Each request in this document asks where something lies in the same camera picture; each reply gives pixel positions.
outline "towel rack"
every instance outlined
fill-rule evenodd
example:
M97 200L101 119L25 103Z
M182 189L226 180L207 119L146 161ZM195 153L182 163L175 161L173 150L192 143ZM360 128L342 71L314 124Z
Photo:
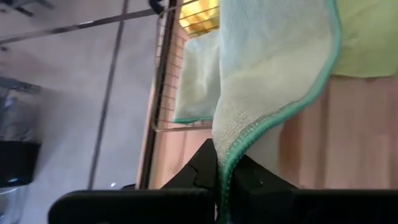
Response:
M161 0L149 0L153 10L159 14L157 24L157 53L155 91L150 109L150 125L157 132L211 129L211 121L192 124L172 122L178 79L182 69L183 48L186 41L218 29L219 6L209 7L201 3L211 0L181 0L176 7L164 9ZM173 19L166 27L167 19Z

